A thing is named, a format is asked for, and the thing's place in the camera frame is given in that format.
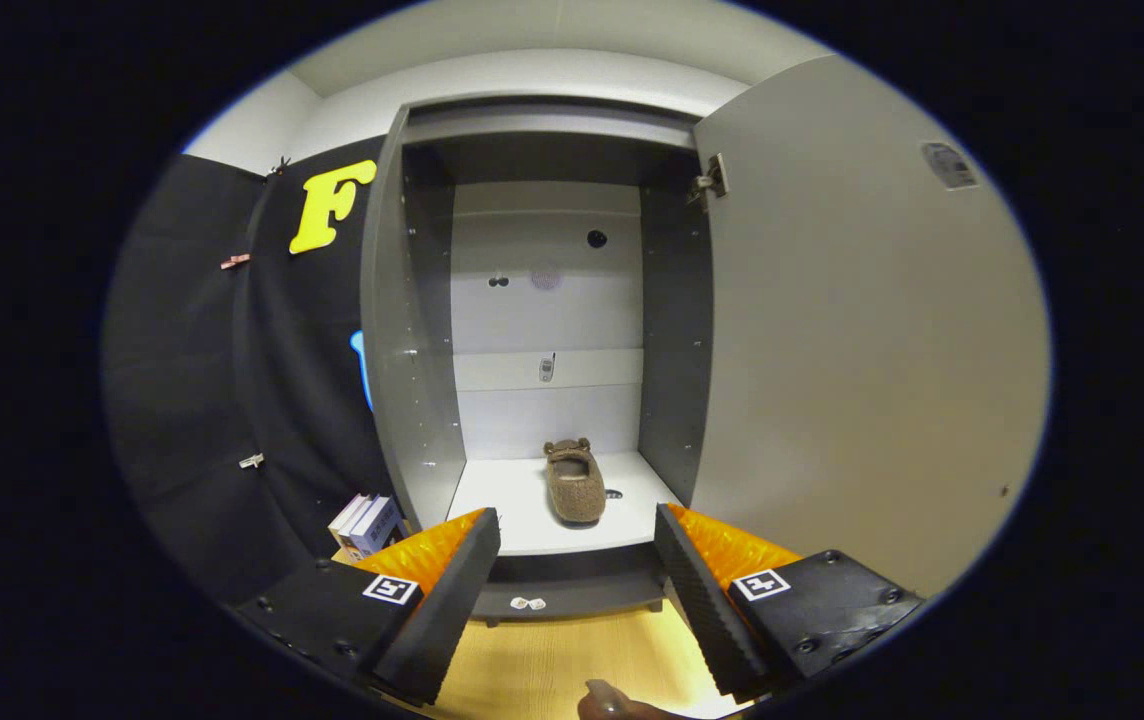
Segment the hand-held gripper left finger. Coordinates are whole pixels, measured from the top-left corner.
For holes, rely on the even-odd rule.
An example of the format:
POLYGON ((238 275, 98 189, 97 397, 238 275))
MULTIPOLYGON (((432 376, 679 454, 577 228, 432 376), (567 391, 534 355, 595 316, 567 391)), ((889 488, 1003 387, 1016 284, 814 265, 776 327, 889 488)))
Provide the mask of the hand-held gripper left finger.
POLYGON ((348 691, 434 705, 500 543, 494 507, 467 512, 358 562, 305 565, 232 618, 348 691))

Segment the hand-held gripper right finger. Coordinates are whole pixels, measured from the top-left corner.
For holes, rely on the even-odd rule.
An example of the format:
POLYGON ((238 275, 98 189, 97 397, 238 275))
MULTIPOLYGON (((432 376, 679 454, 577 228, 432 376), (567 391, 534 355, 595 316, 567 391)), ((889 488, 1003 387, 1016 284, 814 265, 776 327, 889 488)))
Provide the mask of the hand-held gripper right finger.
POLYGON ((654 544, 715 687, 737 702, 827 674, 924 602, 845 551, 801 556, 677 503, 656 507, 654 544))

